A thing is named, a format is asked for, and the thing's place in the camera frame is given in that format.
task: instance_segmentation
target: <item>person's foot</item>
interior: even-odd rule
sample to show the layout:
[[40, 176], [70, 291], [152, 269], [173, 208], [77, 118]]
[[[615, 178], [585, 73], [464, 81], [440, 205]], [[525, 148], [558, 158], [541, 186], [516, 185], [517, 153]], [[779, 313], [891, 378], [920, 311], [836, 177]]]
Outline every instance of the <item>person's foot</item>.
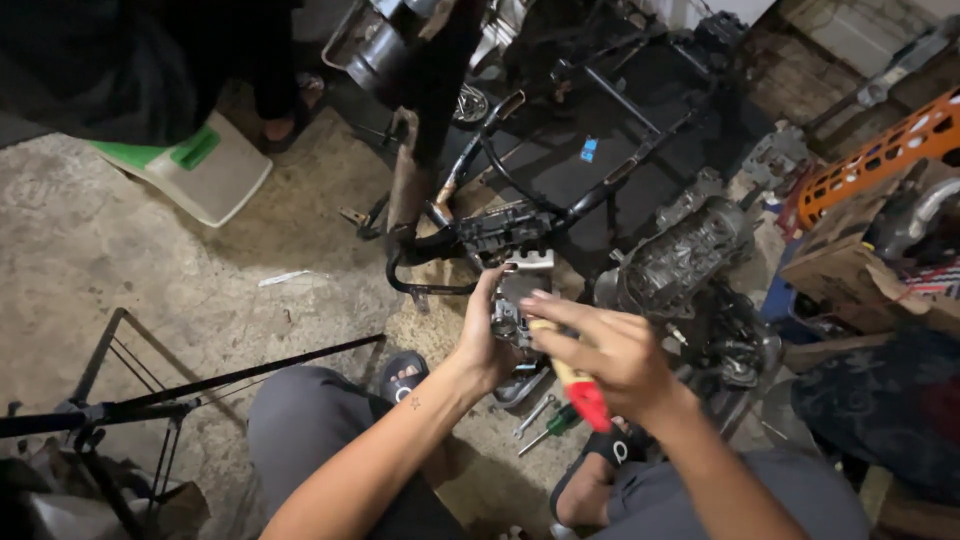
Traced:
[[[420, 370], [417, 366], [407, 366], [405, 369], [401, 369], [396, 375], [391, 376], [390, 381], [401, 380], [404, 377], [410, 377], [419, 372]], [[450, 454], [447, 451], [448, 445], [446, 444], [448, 440], [448, 438], [444, 439], [444, 441], [427, 456], [420, 466], [420, 472], [423, 474], [426, 482], [435, 490], [444, 485], [447, 480], [452, 479], [453, 476], [454, 468], [449, 461]]]
[[[313, 106], [317, 105], [317, 102], [320, 101], [320, 98], [323, 96], [324, 91], [321, 89], [303, 88], [300, 90], [300, 99], [303, 100], [303, 103], [306, 104], [306, 107], [309, 110], [313, 109]], [[283, 140], [284, 137], [288, 136], [292, 131], [294, 131], [295, 127], [296, 120], [294, 119], [294, 113], [290, 111], [282, 118], [264, 120], [263, 134], [269, 140]]]
[[[614, 416], [613, 424], [630, 434], [630, 426], [623, 418]], [[560, 524], [564, 527], [609, 525], [607, 502], [615, 475], [616, 469], [602, 455], [587, 454], [557, 498]]]

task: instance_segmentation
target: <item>cardboard box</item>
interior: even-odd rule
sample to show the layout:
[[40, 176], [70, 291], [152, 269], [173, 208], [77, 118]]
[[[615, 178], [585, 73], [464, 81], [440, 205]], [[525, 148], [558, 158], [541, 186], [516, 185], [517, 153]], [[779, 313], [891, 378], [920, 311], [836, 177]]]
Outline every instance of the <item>cardboard box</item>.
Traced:
[[[889, 196], [918, 163], [831, 207], [780, 270], [797, 290], [817, 302], [827, 301], [837, 316], [867, 334], [919, 318], [931, 328], [960, 335], [960, 301], [913, 292], [863, 241]], [[917, 178], [918, 189], [924, 192], [957, 176], [960, 168], [931, 160]]]

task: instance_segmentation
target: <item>slipper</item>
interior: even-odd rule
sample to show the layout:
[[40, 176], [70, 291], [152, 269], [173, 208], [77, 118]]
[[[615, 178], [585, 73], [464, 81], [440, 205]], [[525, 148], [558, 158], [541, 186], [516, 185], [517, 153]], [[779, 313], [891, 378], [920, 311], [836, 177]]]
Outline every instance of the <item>slipper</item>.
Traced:
[[577, 456], [573, 464], [567, 467], [564, 476], [557, 482], [557, 486], [553, 488], [553, 493], [550, 494], [550, 513], [553, 514], [553, 519], [557, 520], [557, 523], [560, 522], [557, 517], [557, 501], [566, 489], [570, 479], [573, 478], [574, 473], [587, 458], [587, 454], [600, 454], [611, 464], [614, 470], [619, 469], [620, 465], [627, 461], [643, 461], [646, 458], [645, 450], [647, 443], [650, 441], [650, 436], [644, 428], [637, 424], [629, 423], [629, 429], [631, 434], [628, 435], [614, 424], [608, 433], [594, 431], [590, 434], [584, 449], [580, 451], [580, 455]]
[[[416, 367], [418, 372], [402, 379], [390, 380], [390, 377], [395, 377], [400, 370], [410, 366]], [[430, 375], [430, 369], [426, 367], [423, 356], [418, 355], [416, 351], [397, 353], [387, 362], [387, 367], [383, 368], [383, 375], [380, 376], [380, 397], [396, 405], [428, 375]]]
[[298, 93], [297, 101], [294, 103], [294, 129], [290, 130], [290, 133], [280, 140], [267, 138], [266, 135], [260, 133], [260, 142], [257, 145], [260, 151], [264, 154], [282, 154], [290, 150], [290, 147], [297, 141], [297, 138], [300, 137], [303, 130], [310, 125], [310, 122], [313, 122], [313, 119], [317, 117], [317, 114], [319, 114], [321, 109], [326, 105], [326, 94], [327, 92], [324, 92], [323, 95], [320, 96], [320, 99], [317, 100], [317, 103], [313, 104], [313, 107], [309, 107], [306, 102], [303, 101], [303, 96]]

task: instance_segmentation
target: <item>green screwdriver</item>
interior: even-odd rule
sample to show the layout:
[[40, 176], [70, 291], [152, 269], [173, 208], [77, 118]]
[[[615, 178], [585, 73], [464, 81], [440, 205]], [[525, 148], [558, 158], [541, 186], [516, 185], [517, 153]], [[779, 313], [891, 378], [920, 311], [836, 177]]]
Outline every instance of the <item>green screwdriver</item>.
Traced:
[[523, 457], [524, 454], [530, 452], [530, 449], [537, 446], [540, 441], [553, 435], [559, 437], [563, 435], [567, 430], [577, 425], [580, 422], [580, 415], [577, 414], [577, 409], [573, 408], [573, 404], [567, 403], [566, 405], [560, 407], [550, 420], [546, 421], [546, 431], [537, 435], [537, 438], [533, 440], [530, 444], [523, 447], [523, 450], [517, 454], [517, 457]]

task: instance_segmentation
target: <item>blue sticker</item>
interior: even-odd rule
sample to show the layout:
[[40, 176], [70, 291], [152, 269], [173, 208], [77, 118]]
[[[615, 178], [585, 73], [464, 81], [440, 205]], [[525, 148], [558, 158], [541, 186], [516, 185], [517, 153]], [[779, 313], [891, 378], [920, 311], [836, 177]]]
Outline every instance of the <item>blue sticker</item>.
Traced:
[[593, 163], [593, 153], [596, 151], [599, 141], [599, 139], [587, 137], [587, 140], [584, 141], [584, 149], [580, 151], [580, 159], [587, 163]]

